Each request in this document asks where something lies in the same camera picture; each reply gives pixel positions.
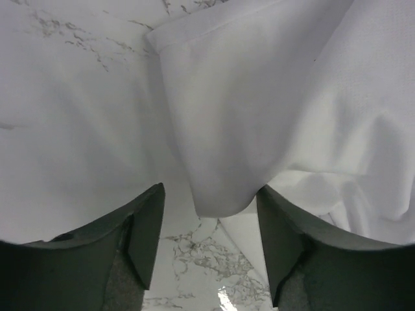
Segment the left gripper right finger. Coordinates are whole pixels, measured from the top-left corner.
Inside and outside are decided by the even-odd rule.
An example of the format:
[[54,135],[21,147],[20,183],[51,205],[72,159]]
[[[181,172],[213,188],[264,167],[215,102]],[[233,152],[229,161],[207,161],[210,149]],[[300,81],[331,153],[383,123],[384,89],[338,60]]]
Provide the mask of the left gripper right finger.
[[412,244],[389,244],[337,228],[267,186],[256,200],[274,307],[414,309]]

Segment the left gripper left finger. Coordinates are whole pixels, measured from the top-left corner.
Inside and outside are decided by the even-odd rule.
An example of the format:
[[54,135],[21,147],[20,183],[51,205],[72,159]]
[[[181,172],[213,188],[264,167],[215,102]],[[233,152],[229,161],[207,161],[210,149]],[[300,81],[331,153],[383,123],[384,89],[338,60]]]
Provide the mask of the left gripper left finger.
[[141,310],[164,205],[165,188],[159,183],[48,242],[2,242],[1,309]]

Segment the white t shirt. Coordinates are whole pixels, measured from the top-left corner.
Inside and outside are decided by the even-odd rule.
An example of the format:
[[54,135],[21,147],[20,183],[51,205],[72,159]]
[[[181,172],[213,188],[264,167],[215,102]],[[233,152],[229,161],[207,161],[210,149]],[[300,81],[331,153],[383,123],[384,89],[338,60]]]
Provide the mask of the white t shirt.
[[199,216],[270,185],[341,229],[414,241],[413,1],[227,1],[147,38]]

